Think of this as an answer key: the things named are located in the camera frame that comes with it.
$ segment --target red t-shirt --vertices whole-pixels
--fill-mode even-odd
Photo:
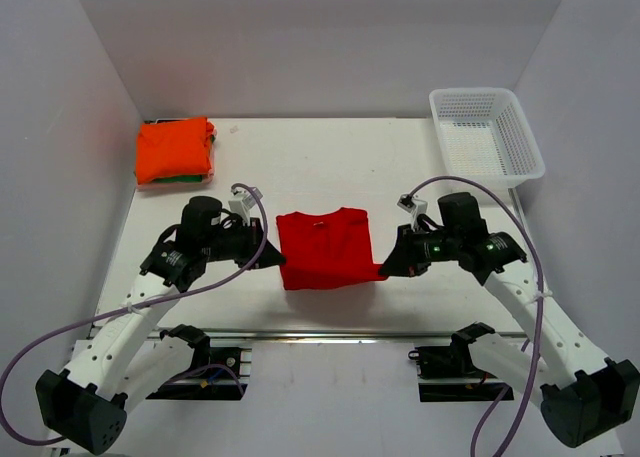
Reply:
[[[327,215],[294,212],[276,217],[286,290],[336,289],[387,277],[373,263],[367,212],[341,208]]]

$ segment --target tabletop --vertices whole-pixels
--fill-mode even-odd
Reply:
[[[212,119],[215,175],[210,184],[174,190],[136,191],[104,283],[96,314],[117,308],[158,235],[180,221],[194,195],[226,205],[235,182],[264,194],[269,240],[279,248],[277,215],[326,214],[340,207],[364,209],[375,262],[394,246],[396,227],[409,214],[396,206],[401,194],[445,173],[430,119]],[[419,197],[439,219],[437,198],[451,191],[435,183]],[[483,204],[489,230],[522,242],[497,206]],[[236,270],[232,262],[209,264],[192,288],[214,283]],[[431,266],[419,278],[332,291],[283,289],[278,268],[246,272],[222,288],[189,297],[160,322],[162,328],[190,324],[209,331],[450,333],[482,321],[499,332],[521,332],[511,315],[473,276],[455,263]]]

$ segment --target white plastic basket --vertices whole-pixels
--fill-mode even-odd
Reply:
[[[533,132],[510,90],[434,90],[429,103],[450,175],[503,190],[544,174]]]

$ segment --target orange folded cloth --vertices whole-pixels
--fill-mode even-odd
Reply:
[[[206,175],[212,169],[211,135],[206,117],[142,124],[138,132],[138,184],[176,175]]]

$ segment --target white wall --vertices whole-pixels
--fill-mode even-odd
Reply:
[[[45,331],[93,313],[132,194],[139,114],[78,0],[0,0],[0,367]],[[9,381],[8,417],[44,436],[34,384],[71,337]],[[0,431],[0,453],[39,450]]]
[[[640,0],[563,0],[516,93],[547,165],[521,195],[556,297],[640,367]],[[639,456],[640,409],[618,433]]]
[[[513,88],[560,0],[80,0],[143,117],[422,116]]]

